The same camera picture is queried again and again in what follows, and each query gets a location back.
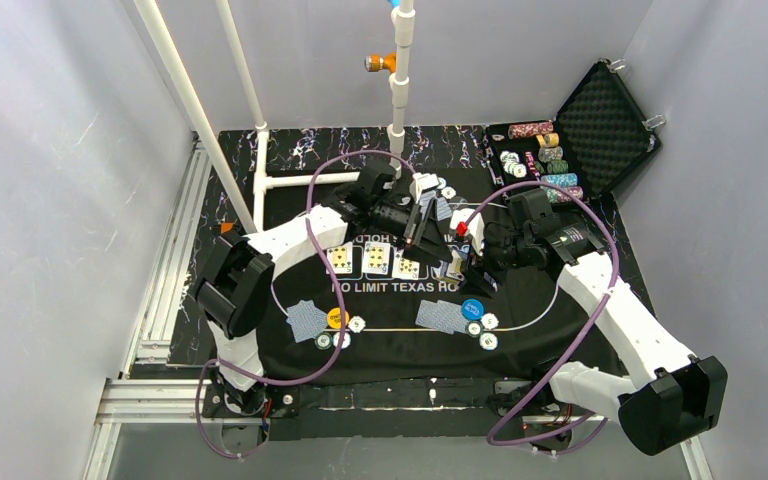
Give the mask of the blue small blind button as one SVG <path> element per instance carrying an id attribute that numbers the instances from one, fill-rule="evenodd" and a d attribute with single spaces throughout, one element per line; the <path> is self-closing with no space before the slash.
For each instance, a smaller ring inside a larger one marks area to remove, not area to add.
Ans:
<path id="1" fill-rule="evenodd" d="M 477 299 L 467 299 L 461 305 L 461 313 L 468 321 L 481 320 L 485 312 L 485 306 Z"/>

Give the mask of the blue playing card deck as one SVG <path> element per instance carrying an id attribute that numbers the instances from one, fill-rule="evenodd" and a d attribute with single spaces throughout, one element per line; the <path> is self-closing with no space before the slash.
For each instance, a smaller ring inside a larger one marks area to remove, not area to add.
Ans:
<path id="1" fill-rule="evenodd" d="M 469 245 L 450 247 L 451 258 L 441 263 L 439 279 L 452 285 L 461 285 L 469 263 L 471 247 Z"/>

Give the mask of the white blue poker chip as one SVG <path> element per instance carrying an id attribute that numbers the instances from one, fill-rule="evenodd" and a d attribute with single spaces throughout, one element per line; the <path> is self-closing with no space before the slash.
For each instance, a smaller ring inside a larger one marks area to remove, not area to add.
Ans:
<path id="1" fill-rule="evenodd" d="M 348 329 L 352 333 L 361 333 L 366 328 L 366 321 L 360 316 L 353 316 L 348 322 Z"/>
<path id="2" fill-rule="evenodd" d="M 456 190 L 454 188 L 452 188 L 452 187 L 445 187 L 445 188 L 443 188 L 441 190 L 441 195 L 446 200 L 451 200 L 451 199 L 453 199 L 457 195 L 457 193 L 456 193 Z"/>
<path id="3" fill-rule="evenodd" d="M 499 327 L 498 317 L 493 313 L 486 313 L 481 318 L 481 325 L 485 331 L 494 330 Z"/>

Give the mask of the green poker chip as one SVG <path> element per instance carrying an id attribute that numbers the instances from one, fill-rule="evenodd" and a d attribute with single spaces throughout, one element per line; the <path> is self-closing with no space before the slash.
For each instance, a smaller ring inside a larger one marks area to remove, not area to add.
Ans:
<path id="1" fill-rule="evenodd" d="M 484 328 L 480 322 L 471 321 L 467 324 L 465 332 L 473 338 L 478 338 L 484 332 Z"/>
<path id="2" fill-rule="evenodd" d="M 333 346 L 333 338 L 328 333 L 321 333 L 315 337 L 314 344 L 319 350 L 328 350 Z"/>

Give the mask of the white light-blue ten chip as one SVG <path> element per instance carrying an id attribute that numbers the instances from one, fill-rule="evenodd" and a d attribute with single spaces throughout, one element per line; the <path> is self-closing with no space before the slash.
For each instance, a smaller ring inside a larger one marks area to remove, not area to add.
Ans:
<path id="1" fill-rule="evenodd" d="M 498 348 L 498 337 L 492 332 L 483 332 L 479 336 L 479 344 L 486 351 L 493 351 Z"/>

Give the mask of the yellow big blind button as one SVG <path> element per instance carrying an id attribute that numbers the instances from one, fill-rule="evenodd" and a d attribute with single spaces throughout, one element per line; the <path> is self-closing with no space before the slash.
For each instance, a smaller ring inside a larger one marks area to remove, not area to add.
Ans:
<path id="1" fill-rule="evenodd" d="M 331 329 L 339 330 L 343 326 L 347 325 L 349 320 L 349 313 L 340 309 L 339 307 L 332 308 L 326 315 L 327 325 Z"/>

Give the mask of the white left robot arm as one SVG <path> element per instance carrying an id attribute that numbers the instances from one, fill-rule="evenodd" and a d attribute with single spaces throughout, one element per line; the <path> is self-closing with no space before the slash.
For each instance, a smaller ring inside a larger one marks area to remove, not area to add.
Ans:
<path id="1" fill-rule="evenodd" d="M 270 384 L 256 329 L 274 281 L 303 261 L 325 260 L 329 249 L 369 232 L 393 238 L 410 261 L 437 267 L 450 260 L 443 233 L 451 216 L 440 211 L 445 200 L 438 185 L 435 174 L 409 166 L 398 174 L 388 162 L 370 160 L 355 181 L 311 200 L 301 215 L 265 231 L 222 234 L 191 296 L 214 336 L 217 357 L 211 364 L 223 383 L 238 392 Z"/>

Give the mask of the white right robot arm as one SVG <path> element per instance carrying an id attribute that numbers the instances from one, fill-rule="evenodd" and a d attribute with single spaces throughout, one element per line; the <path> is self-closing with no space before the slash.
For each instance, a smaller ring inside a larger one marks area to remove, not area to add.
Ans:
<path id="1" fill-rule="evenodd" d="M 483 210 L 499 192 L 458 213 L 452 227 L 476 248 L 476 265 L 502 271 L 539 268 L 588 319 L 549 370 L 491 428 L 487 443 L 513 447 L 554 436 L 553 431 L 513 440 L 497 436 L 544 389 L 588 417 L 619 424 L 648 456 L 713 429 L 728 381 L 725 366 L 714 356 L 698 357 L 672 336 L 621 279 L 616 243 L 582 200 L 572 200 L 579 212 L 556 213 L 548 197 L 551 185 L 528 181 L 522 186 L 507 205 L 517 227 L 513 239 L 494 244 L 483 234 Z"/>

